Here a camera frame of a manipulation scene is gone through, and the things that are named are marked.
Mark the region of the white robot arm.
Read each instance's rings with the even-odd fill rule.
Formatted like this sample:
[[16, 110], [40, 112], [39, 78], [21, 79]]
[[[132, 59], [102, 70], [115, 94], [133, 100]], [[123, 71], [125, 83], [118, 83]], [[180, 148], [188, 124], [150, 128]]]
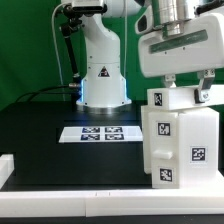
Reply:
[[[210, 99], [215, 70], [224, 67], [224, 0], [81, 0], [91, 10], [107, 6], [106, 17], [131, 15], [136, 21], [142, 74], [163, 77], [170, 86], [177, 74], [196, 72], [200, 84], [197, 104]], [[108, 30], [100, 14], [83, 16], [87, 74], [81, 81], [77, 105], [97, 113], [111, 113], [131, 104], [126, 79], [120, 72], [120, 39]]]

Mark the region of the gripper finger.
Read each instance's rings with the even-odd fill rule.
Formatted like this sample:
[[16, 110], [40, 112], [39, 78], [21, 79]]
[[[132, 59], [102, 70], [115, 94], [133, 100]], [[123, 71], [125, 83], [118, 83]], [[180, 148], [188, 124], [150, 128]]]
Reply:
[[168, 74], [163, 77], [163, 84], [166, 88], [175, 88], [176, 87], [176, 75]]
[[197, 73], [199, 85], [194, 90], [194, 98], [197, 104], [205, 103], [209, 100], [209, 91], [215, 79], [215, 70], [208, 69]]

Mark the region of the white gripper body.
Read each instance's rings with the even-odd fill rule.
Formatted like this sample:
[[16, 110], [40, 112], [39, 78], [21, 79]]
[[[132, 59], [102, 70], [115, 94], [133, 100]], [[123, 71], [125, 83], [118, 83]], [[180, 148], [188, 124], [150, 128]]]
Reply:
[[147, 77], [224, 67], [224, 14], [210, 13], [185, 24], [184, 33], [164, 40], [162, 32], [142, 36], [140, 68]]

